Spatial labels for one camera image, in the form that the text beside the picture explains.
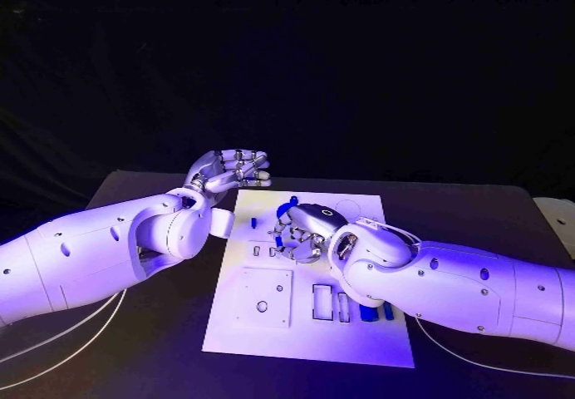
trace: table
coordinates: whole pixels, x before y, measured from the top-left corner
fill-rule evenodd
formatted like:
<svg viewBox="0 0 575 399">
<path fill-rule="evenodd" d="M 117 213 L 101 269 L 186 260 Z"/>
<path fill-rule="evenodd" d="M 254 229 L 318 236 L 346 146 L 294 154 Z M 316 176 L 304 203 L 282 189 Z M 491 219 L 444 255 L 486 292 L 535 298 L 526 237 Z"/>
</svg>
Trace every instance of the table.
<svg viewBox="0 0 575 399">
<path fill-rule="evenodd" d="M 117 171 L 89 208 L 182 186 L 184 175 Z M 510 186 L 274 179 L 274 190 L 380 195 L 386 221 L 422 239 L 468 245 L 529 262 L 572 268 L 529 193 Z M 236 191 L 220 208 L 233 210 Z M 3 397 L 574 397 L 575 381 L 487 370 L 428 340 L 408 317 L 415 369 L 202 352 L 225 240 L 128 289 L 117 318 L 86 350 Z M 50 337 L 99 304 L 26 319 L 0 332 L 0 356 Z M 88 341 L 110 310 L 76 331 L 0 365 L 1 383 L 52 366 Z M 575 375 L 575 353 L 520 339 L 483 337 L 424 324 L 477 362 Z"/>
</svg>

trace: robotic arm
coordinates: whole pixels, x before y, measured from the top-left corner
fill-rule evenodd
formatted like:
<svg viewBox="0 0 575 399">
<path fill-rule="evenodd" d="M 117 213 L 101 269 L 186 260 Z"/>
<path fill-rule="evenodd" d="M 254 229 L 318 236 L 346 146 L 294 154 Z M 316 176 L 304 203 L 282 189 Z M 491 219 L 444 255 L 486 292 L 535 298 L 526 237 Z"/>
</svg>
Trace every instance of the robotic arm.
<svg viewBox="0 0 575 399">
<path fill-rule="evenodd" d="M 326 253 L 331 276 L 362 305 L 378 307 L 388 301 L 448 328 L 575 351 L 574 271 L 421 241 L 366 218 L 349 224 L 336 210 L 317 204 L 287 210 L 274 237 L 287 227 L 298 245 L 280 242 L 277 251 L 300 263 L 316 262 Z"/>
<path fill-rule="evenodd" d="M 195 257 L 208 235 L 228 238 L 225 191 L 268 186 L 267 153 L 210 151 L 183 188 L 91 209 L 0 246 L 0 327 L 92 303 Z"/>
</svg>

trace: blue object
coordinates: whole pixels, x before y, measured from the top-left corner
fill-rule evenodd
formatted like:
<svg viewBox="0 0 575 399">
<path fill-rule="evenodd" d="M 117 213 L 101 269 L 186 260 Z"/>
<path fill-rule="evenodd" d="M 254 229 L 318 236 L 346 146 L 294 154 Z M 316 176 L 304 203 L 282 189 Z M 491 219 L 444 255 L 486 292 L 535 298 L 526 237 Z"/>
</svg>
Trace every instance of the blue object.
<svg viewBox="0 0 575 399">
<path fill-rule="evenodd" d="M 481 277 L 481 280 L 487 280 L 489 279 L 489 270 L 486 268 L 483 268 L 481 271 L 478 272 L 478 275 Z"/>
<path fill-rule="evenodd" d="M 393 320 L 392 304 L 388 301 L 383 302 L 383 313 L 386 314 L 386 320 Z"/>
<path fill-rule="evenodd" d="M 277 212 L 278 218 L 287 213 L 288 209 L 293 206 L 297 206 L 297 197 L 295 196 L 293 196 L 290 198 L 290 202 L 287 202 L 284 205 L 280 205 L 278 212 Z"/>
<path fill-rule="evenodd" d="M 369 308 L 367 306 L 359 305 L 359 313 L 363 322 L 376 322 L 380 319 L 378 308 Z"/>
</svg>

